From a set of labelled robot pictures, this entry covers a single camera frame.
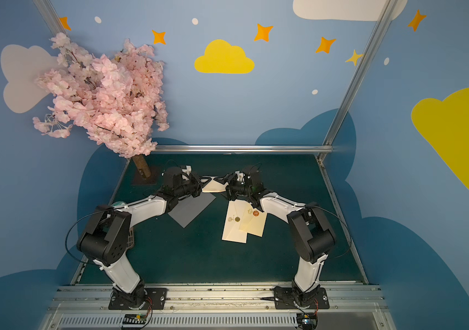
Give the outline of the cream envelope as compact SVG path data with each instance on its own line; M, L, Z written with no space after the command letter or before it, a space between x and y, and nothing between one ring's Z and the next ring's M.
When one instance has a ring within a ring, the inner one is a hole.
M252 206L248 206L244 209L242 212L239 229L240 231L249 235L262 237L266 225L267 213L257 210L259 212L259 216L255 217L253 215L255 210L257 209L253 208Z

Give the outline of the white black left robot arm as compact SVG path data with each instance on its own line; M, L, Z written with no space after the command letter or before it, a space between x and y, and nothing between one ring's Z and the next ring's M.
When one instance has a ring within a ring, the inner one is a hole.
M200 196L203 187L204 182L190 166L171 167L165 170L163 185L154 194L121 206L95 208L76 247L112 281L110 310L153 308L144 280L127 258L129 232L143 221L171 212L183 199Z

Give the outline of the cream paper sheet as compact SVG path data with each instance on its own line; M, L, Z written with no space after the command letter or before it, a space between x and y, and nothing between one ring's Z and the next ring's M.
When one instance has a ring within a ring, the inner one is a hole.
M200 177L202 183L202 192L203 193L222 193L226 191L227 183L216 177L203 176Z

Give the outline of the grey envelope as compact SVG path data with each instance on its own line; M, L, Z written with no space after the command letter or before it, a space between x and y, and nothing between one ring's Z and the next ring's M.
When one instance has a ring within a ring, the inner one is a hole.
M169 216L182 228L186 228L203 210L213 201L212 193L202 193L198 197L189 197L178 202L178 205L169 212Z

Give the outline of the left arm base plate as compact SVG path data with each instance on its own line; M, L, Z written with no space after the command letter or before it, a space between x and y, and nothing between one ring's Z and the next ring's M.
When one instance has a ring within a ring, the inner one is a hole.
M167 288L139 287L132 293L113 288L109 310L163 310L167 299Z

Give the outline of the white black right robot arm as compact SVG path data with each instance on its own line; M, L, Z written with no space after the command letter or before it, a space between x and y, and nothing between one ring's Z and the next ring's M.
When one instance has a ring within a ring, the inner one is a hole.
M337 243L323 210L316 203L293 202L267 189L255 166L227 174L217 181L226 185L226 195L231 201L242 197L257 210L288 223L299 266L292 280L292 293L287 298L301 309L309 307L317 299L323 266Z

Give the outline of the white envelope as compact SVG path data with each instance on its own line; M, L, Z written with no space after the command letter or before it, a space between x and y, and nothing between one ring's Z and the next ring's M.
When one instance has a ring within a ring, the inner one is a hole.
M246 243L247 233L240 231L240 222L235 221L235 217L239 217L241 221L242 212L250 204L244 200L230 201L226 213L226 220L222 234L223 241L231 241L235 243Z

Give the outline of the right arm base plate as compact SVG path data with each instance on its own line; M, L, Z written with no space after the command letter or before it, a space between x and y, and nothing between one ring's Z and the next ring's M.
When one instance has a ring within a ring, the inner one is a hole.
M318 286L304 293L297 288L276 286L272 302L276 309L329 309L329 297L325 288Z

